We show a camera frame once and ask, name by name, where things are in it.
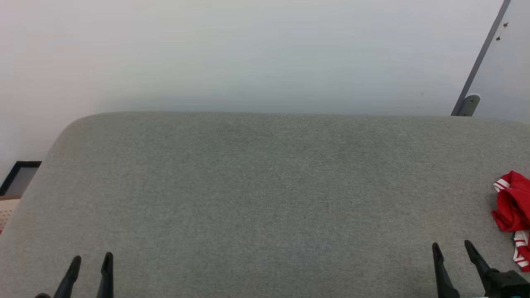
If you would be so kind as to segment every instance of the red garment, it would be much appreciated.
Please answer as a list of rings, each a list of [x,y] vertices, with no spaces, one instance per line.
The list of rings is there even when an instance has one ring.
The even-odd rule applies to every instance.
[[[491,214],[499,228],[505,232],[530,229],[530,180],[511,171],[493,186],[500,190],[497,210]]]

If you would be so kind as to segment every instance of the white wall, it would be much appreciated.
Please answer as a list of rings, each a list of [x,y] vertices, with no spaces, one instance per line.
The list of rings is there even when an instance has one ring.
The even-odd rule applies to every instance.
[[[530,123],[529,16],[529,0],[511,0],[468,92],[480,95],[473,117]]]
[[[501,3],[0,2],[0,179],[105,111],[450,115]]]

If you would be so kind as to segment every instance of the black plastic part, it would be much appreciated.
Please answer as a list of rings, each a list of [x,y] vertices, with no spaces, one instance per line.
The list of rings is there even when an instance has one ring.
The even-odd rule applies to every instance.
[[[447,274],[444,266],[444,256],[441,254],[440,246],[436,242],[432,244],[432,256],[434,258],[438,298],[460,298],[460,293],[453,287]]]
[[[101,283],[96,298],[113,298],[114,297],[114,277],[113,277],[113,256],[107,252],[101,266]]]
[[[72,296],[72,288],[74,282],[77,280],[79,275],[79,268],[81,267],[81,257],[75,256],[65,274],[65,277],[59,284],[57,291],[55,292],[54,298],[70,298]]]
[[[529,298],[530,284],[517,272],[499,272],[490,268],[471,241],[464,241],[469,259],[476,266],[484,286],[485,296],[490,298]]]

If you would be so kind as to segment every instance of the gray metal strip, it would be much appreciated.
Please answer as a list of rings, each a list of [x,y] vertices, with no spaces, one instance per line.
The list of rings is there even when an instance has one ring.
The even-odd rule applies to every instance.
[[[482,60],[484,59],[484,56],[486,55],[486,52],[488,51],[488,48],[490,47],[490,43],[493,40],[493,37],[495,36],[495,32],[497,32],[497,29],[500,26],[500,22],[502,21],[502,18],[504,17],[504,13],[506,13],[506,9],[508,8],[510,1],[511,0],[504,0],[502,5],[500,6],[499,14],[497,14],[497,17],[495,18],[493,25],[491,25],[490,32],[488,33],[488,36],[486,37],[486,41],[482,45],[482,49],[480,49],[479,55],[476,58],[473,68],[471,69],[471,73],[469,73],[469,77],[467,77],[467,81],[464,84],[464,89],[462,89],[462,93],[460,93],[460,96],[458,97],[458,100],[456,101],[456,105],[455,105],[455,108],[453,109],[453,112],[451,113],[451,116],[458,116],[458,113],[460,112],[460,109],[462,108],[462,105],[464,104],[464,100],[469,91],[469,88],[471,87],[471,83],[473,82],[473,79],[475,78],[476,73],[479,71],[480,64],[482,63]]]

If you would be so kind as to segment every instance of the beige perforated object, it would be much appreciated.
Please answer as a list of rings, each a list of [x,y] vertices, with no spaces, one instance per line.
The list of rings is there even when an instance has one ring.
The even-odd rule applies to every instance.
[[[5,228],[5,225],[13,216],[20,199],[14,200],[0,200],[0,231]]]

